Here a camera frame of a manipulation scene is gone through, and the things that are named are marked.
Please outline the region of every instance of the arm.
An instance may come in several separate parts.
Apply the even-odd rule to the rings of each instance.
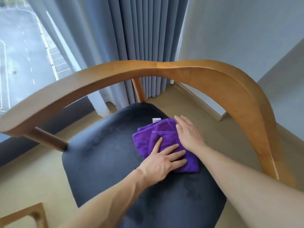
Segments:
[[[162,138],[159,139],[152,153],[138,168],[116,185],[86,202],[63,227],[116,227],[133,202],[146,188],[163,180],[170,171],[187,163],[185,159],[175,161],[185,155],[185,150],[171,153],[178,147],[178,144],[158,153],[161,142]]]
[[[175,119],[181,144],[203,162],[249,227],[303,227],[303,192],[213,150],[189,119]]]

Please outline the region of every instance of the white wall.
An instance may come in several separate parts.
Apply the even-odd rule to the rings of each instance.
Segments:
[[[189,1],[178,60],[226,62],[258,81],[304,38],[304,0]]]
[[[258,84],[271,103],[276,121],[304,140],[304,39]]]

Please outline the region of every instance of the beige carpet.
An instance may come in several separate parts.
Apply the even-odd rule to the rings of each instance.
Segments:
[[[164,93],[150,98],[148,102],[156,105],[170,117],[174,114],[189,117],[204,133],[211,147],[236,161],[261,170],[249,141],[229,115],[221,122],[216,121],[191,97],[174,86],[169,86]],[[93,112],[57,135],[69,140],[100,119]],[[288,164],[300,185],[304,186],[303,150],[284,139],[282,145]],[[0,217],[39,202],[44,204],[49,228],[58,227],[77,210],[62,166],[61,152],[41,145],[0,168]],[[28,228],[35,227],[35,224],[31,218],[24,218],[7,227]],[[216,228],[226,227],[247,227],[229,202],[216,225]]]

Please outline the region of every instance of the hand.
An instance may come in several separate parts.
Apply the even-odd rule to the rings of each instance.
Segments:
[[[185,116],[174,116],[178,124],[176,129],[181,144],[189,151],[195,152],[200,145],[206,145],[204,137],[199,133],[198,129]]]
[[[158,153],[162,141],[163,138],[160,138],[157,141],[151,154],[137,168],[144,174],[144,179],[147,181],[148,187],[164,180],[170,171],[182,167],[187,163],[186,159],[175,161],[185,155],[185,150],[171,153],[179,147],[178,144],[169,146]]]

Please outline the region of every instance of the forearm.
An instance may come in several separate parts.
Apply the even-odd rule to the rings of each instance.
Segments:
[[[139,170],[85,203],[63,227],[116,227],[132,203],[148,187]]]
[[[301,227],[304,193],[207,147],[194,153],[249,227]]]

